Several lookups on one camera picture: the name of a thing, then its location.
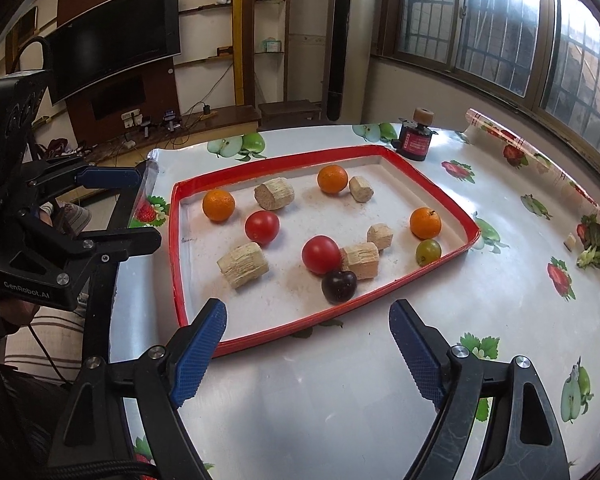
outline striped cushion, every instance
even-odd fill
[[[81,364],[84,319],[73,312],[43,306],[31,326],[64,378],[75,380]],[[4,364],[45,381],[62,382],[26,327],[8,336]]]

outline black pants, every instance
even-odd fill
[[[44,466],[68,391],[0,365],[0,480]]]

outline orange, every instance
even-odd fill
[[[442,220],[440,215],[428,207],[421,207],[411,213],[409,218],[409,227],[411,232],[420,240],[435,238],[442,229]]]
[[[344,171],[344,168],[332,165],[325,166],[318,173],[318,186],[325,193],[336,194],[347,187],[349,183],[349,175]]]
[[[224,222],[234,211],[234,197],[222,189],[212,189],[202,199],[202,212],[214,222]]]

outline red label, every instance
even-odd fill
[[[417,134],[407,133],[404,139],[402,148],[405,152],[413,153],[413,155],[427,155],[429,151],[430,136],[421,136]]]

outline flat screen tv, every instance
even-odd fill
[[[180,53],[178,0],[109,0],[50,33],[53,104],[107,77]]]

